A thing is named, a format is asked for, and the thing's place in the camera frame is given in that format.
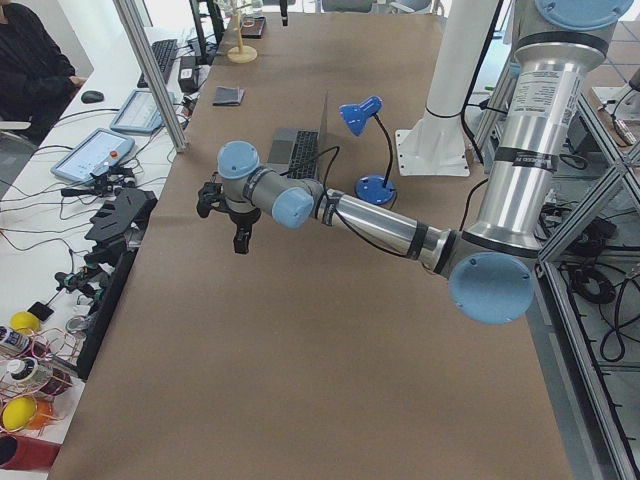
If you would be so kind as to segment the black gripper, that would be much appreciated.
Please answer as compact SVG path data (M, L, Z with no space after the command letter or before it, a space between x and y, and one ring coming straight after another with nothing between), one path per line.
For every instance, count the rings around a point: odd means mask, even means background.
M236 254L248 254L252 228L260 219L261 211L253 209L249 212L231 211L229 217L236 225L236 232L233 238L234 252Z

